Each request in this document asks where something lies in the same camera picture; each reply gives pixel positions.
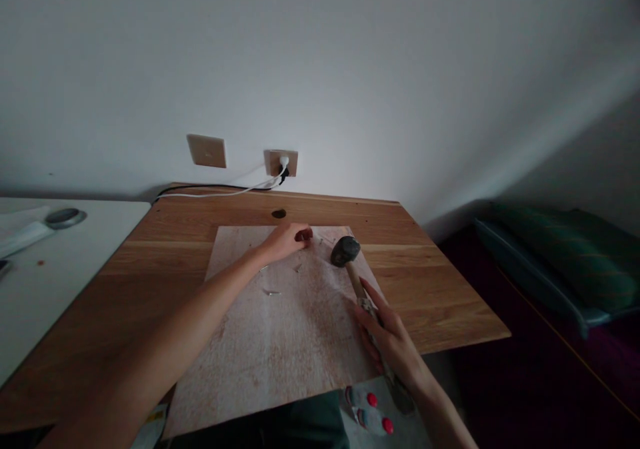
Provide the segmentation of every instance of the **white table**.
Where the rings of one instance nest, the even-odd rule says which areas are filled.
[[[147,214],[149,203],[0,198],[0,213],[49,206],[87,218],[8,256],[0,280],[0,385]]]

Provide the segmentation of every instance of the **dark pants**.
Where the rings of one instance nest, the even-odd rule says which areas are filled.
[[[339,391],[320,394],[176,437],[183,448],[349,449]]]

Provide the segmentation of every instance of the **wrist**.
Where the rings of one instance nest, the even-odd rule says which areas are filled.
[[[407,389],[411,395],[415,398],[417,395],[433,397],[436,393],[436,387],[438,382],[429,370],[429,367],[425,364],[422,358],[420,358],[418,367],[407,385]]]
[[[264,266],[271,264],[269,255],[267,254],[267,251],[262,248],[262,246],[247,250],[245,256],[255,263],[255,265],[257,266],[257,270],[261,270]]]

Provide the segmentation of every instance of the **black cable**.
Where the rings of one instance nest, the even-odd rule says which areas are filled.
[[[282,172],[282,175],[280,176],[280,183],[278,184],[278,186],[281,186],[282,183],[285,182],[285,178],[287,176],[289,176],[289,168],[285,168],[284,171],[282,171],[282,165],[280,165],[280,167],[278,168],[278,173]],[[233,185],[185,185],[185,186],[174,186],[174,187],[168,187],[166,189],[163,189],[162,191],[160,191],[158,193],[158,195],[155,197],[155,199],[153,200],[153,203],[157,203],[158,199],[160,198],[160,196],[162,196],[165,193],[168,193],[169,191],[173,191],[174,189],[192,189],[192,188],[200,188],[200,187],[228,187],[228,188],[232,188],[232,189],[247,189],[246,187],[243,186],[233,186]],[[274,186],[269,187],[269,188],[253,188],[251,189],[252,191],[270,191],[271,189],[273,189]]]
[[[153,202],[156,203],[160,196],[162,196],[165,193],[168,193],[169,191],[173,191],[174,189],[192,189],[192,188],[202,188],[202,187],[228,187],[228,188],[232,188],[232,189],[246,189],[246,187],[232,186],[232,185],[185,185],[185,186],[174,186],[174,187],[165,188],[162,191],[160,191],[158,193],[158,195],[155,197],[155,200]],[[254,189],[251,189],[251,190],[252,191],[270,191],[271,189],[273,189],[273,188],[254,188]]]

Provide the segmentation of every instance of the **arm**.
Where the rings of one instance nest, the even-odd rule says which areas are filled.
[[[361,278],[362,285],[378,308],[384,328],[359,306],[355,316],[361,325],[362,339],[382,373],[382,359],[393,369],[409,390],[418,407],[434,447],[439,449],[477,449],[469,430],[460,419],[451,399],[440,387],[431,371],[418,354],[400,316],[391,310],[378,292]],[[369,339],[371,333],[378,344],[378,351]]]
[[[308,224],[282,224],[263,244],[206,281],[118,358],[106,379],[97,381],[40,449],[130,447],[149,413],[197,358],[249,281],[267,264],[308,246],[312,236]]]

